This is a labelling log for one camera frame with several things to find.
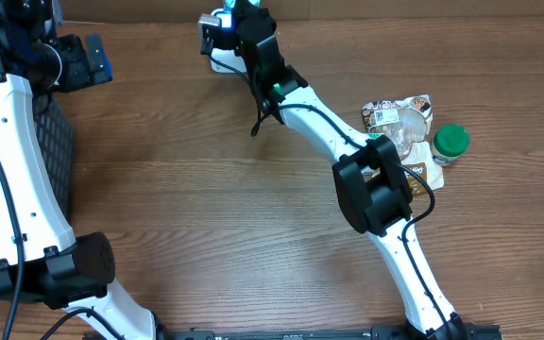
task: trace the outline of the blue led light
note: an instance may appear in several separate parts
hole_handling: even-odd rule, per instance
[[[249,2],[252,5],[255,5],[257,7],[260,6],[260,0],[249,0]],[[232,10],[234,9],[234,5],[236,5],[236,0],[224,0],[224,9],[225,10]]]
[[[232,27],[232,14],[222,12],[222,13],[215,14],[215,16],[222,20],[222,28]]]

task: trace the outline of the black motor joint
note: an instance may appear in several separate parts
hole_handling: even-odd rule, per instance
[[[0,0],[0,82],[26,78],[37,95],[71,92],[112,80],[97,35],[58,37],[51,0]]]
[[[410,218],[413,194],[398,163],[394,144],[381,136],[333,165],[339,208],[356,231],[384,236],[396,221]],[[379,169],[380,174],[365,180],[362,170],[366,167]]]
[[[238,0],[231,18],[232,26],[228,28],[211,15],[201,17],[201,54],[210,56],[214,48],[233,50],[245,62],[248,85],[258,110],[263,112],[263,116],[258,114],[258,122],[251,131],[255,136],[267,116],[272,115],[283,124],[279,104],[290,92],[307,87],[308,82],[291,65],[285,65],[274,34],[277,23],[267,8]]]

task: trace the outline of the black wire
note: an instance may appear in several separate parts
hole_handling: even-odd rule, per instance
[[[216,59],[216,58],[214,58],[212,56],[209,56],[209,59],[211,61],[213,61],[214,63],[216,63],[216,64],[218,64],[218,65],[220,65],[220,66],[222,66],[224,68],[227,68],[227,69],[231,70],[235,74],[240,75],[243,78],[243,80],[245,81],[246,85],[251,87],[251,82],[249,81],[249,78],[247,78],[247,76],[245,76],[244,73],[242,73],[241,71],[235,69],[234,67],[232,67],[230,65],[227,65],[227,64],[223,63],[222,61],[220,61],[220,60],[218,60],[218,59]]]
[[[98,322],[100,324],[102,324],[102,326],[104,326],[104,328],[117,340],[124,340],[125,338],[119,334],[118,331],[116,331],[112,326],[111,324],[104,318],[102,317],[102,315],[96,313],[94,310],[91,310],[89,308],[78,308],[78,309],[75,309],[74,311],[72,312],[69,312],[67,315],[63,316],[60,318],[60,320],[58,320],[57,323],[54,324],[54,326],[52,326],[51,329],[49,329],[49,331],[47,331],[43,336],[42,336],[42,339],[41,340],[47,340],[49,339],[50,336],[52,336],[52,334],[54,334],[58,328],[60,328],[60,326],[62,326],[66,321],[68,321],[71,317],[75,316],[75,315],[80,315],[80,314],[83,314],[85,313],[87,315],[87,317],[91,317],[93,316],[93,318],[95,318],[96,320],[98,320]]]
[[[344,140],[346,140],[346,144],[349,144],[349,145],[352,145],[354,146],[355,148],[357,149],[363,149],[365,148],[364,146],[354,142],[354,140],[352,140],[347,134],[346,132],[344,132],[340,127],[337,126],[337,124],[335,124],[335,122],[333,122],[333,120],[331,118],[329,118],[329,116],[323,112],[321,109],[313,106],[313,105],[307,105],[307,104],[287,104],[287,105],[281,105],[279,106],[279,110],[284,110],[284,109],[292,109],[292,108],[298,108],[298,109],[306,109],[306,110],[310,110],[310,111],[313,111],[313,112],[316,112],[318,113],[324,120],[327,121],[327,123],[329,123],[329,125],[335,129],[335,131],[337,131],[337,133],[339,133],[339,135],[341,136],[341,138],[343,138]]]
[[[18,256],[18,266],[16,272],[16,286],[14,287],[14,293],[9,306],[8,319],[6,320],[6,327],[2,339],[8,340],[11,334],[11,328],[14,323],[14,317],[16,316],[16,310],[18,309],[18,303],[20,302],[20,294],[22,291],[23,278],[25,276],[25,247],[23,245],[24,238],[20,231],[20,223],[18,222],[18,215],[16,214],[16,208],[11,196],[11,190],[9,189],[8,179],[4,172],[4,167],[0,161],[0,183],[4,192],[4,198],[6,199],[6,205],[8,206],[9,220],[11,222],[12,230],[14,231],[14,240],[16,244],[16,254]]]
[[[440,319],[442,319],[442,324],[444,325],[444,328],[446,329],[446,332],[449,336],[449,339],[452,340],[452,333],[451,329],[449,328],[449,323],[446,320],[446,317],[444,317],[444,314],[440,310],[440,306],[438,306],[437,302],[435,301],[434,294],[432,294],[432,291],[425,283],[425,280],[423,279],[423,276],[421,275],[421,272],[419,271],[419,268],[417,267],[417,263],[415,262],[415,258],[413,258],[413,254],[411,253],[411,249],[408,247],[408,239],[406,238],[406,232],[408,231],[411,226],[413,226],[416,222],[422,220],[423,218],[427,217],[432,213],[435,207],[435,196],[434,191],[432,191],[432,188],[430,188],[429,184],[425,181],[425,179],[421,178],[415,171],[408,168],[407,166],[404,166],[403,164],[396,162],[395,165],[399,166],[402,170],[404,170],[406,173],[411,175],[413,178],[416,179],[427,191],[429,197],[430,197],[430,206],[428,209],[422,213],[421,215],[412,218],[408,223],[406,223],[406,226],[404,226],[404,229],[402,229],[402,235],[401,235],[401,241],[404,245],[404,250],[406,250],[406,255],[408,255],[408,259],[411,261],[411,265],[413,266],[413,269],[415,270],[415,274],[418,277],[419,281],[421,282],[421,285],[423,286],[423,290],[425,290],[425,295],[430,299],[432,302],[433,307],[438,312],[438,315],[440,315]]]
[[[251,80],[249,81],[249,79],[247,78],[247,76],[245,76],[244,73],[240,72],[239,70],[213,58],[212,56],[209,56],[209,58],[216,64],[222,66],[222,67],[225,67],[229,70],[231,70],[232,72],[236,73],[237,75],[241,76],[243,78],[243,80],[246,82],[246,84],[249,86],[249,89],[251,90],[251,93],[255,96],[255,100],[257,101],[257,105],[258,105],[258,110],[257,110],[257,122],[255,123],[255,125],[253,126],[253,128],[251,129],[251,136],[255,137],[257,135],[257,132],[258,130],[260,129],[260,124],[264,121],[265,118],[269,117],[271,115],[271,112],[269,111],[264,111],[264,115],[261,116],[261,113],[262,113],[262,109],[260,108],[260,103],[262,102],[262,98],[263,98],[263,95],[262,93],[259,91],[259,89],[257,88],[257,86],[255,86],[255,83],[256,83],[256,78],[257,78],[257,75],[259,74],[259,67],[258,66],[255,66],[255,69],[253,70],[253,76],[251,77]],[[364,147],[360,144],[357,144],[356,142],[354,142],[341,128],[339,128],[335,122],[333,122],[333,120],[331,118],[329,118],[329,116],[323,112],[321,109],[315,107],[315,106],[312,106],[312,105],[306,105],[306,104],[287,104],[287,105],[282,105],[282,106],[279,106],[279,111],[280,110],[283,110],[283,109],[291,109],[291,108],[297,108],[297,109],[306,109],[306,110],[309,110],[309,111],[313,111],[313,112],[316,112],[318,113],[325,121],[327,121],[327,123],[329,123],[332,128],[335,129],[335,131],[337,131],[337,133],[339,133],[339,135],[344,139],[346,140],[346,143],[347,144],[350,144],[354,147],[356,147],[357,149],[363,149]]]

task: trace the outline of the blue component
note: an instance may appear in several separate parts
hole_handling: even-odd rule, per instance
[[[259,7],[260,3],[261,3],[260,0],[249,0],[249,2],[252,5],[255,5],[257,7]],[[232,10],[232,9],[234,9],[235,5],[236,5],[236,0],[224,0],[224,9],[225,10]]]
[[[214,11],[212,12],[212,15],[217,16],[217,14],[223,13],[223,12],[224,12],[224,9],[223,9],[223,8],[218,8],[218,9],[216,9],[216,10],[214,10]]]

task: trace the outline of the label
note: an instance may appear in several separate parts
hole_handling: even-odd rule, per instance
[[[447,165],[451,165],[454,163],[454,161],[456,161],[458,158],[460,157],[459,156],[456,156],[456,157],[449,157],[449,156],[444,156],[442,155],[436,148],[435,148],[435,145],[432,144],[432,160],[440,165],[440,166],[447,166]]]
[[[375,126],[380,127],[388,124],[397,123],[400,121],[398,118],[397,109],[384,109],[384,110],[375,110]]]
[[[413,170],[413,172],[419,175],[423,180],[427,181],[427,166],[425,166],[424,162],[412,164],[412,165],[410,164],[409,165],[404,164],[404,165],[407,168]],[[421,185],[421,183],[419,183],[418,180],[416,180],[414,177],[412,177],[408,173],[405,173],[404,175],[406,175],[406,180],[408,180],[408,185],[411,187],[411,193],[413,193],[413,195],[421,195],[421,194],[427,193],[423,185]]]

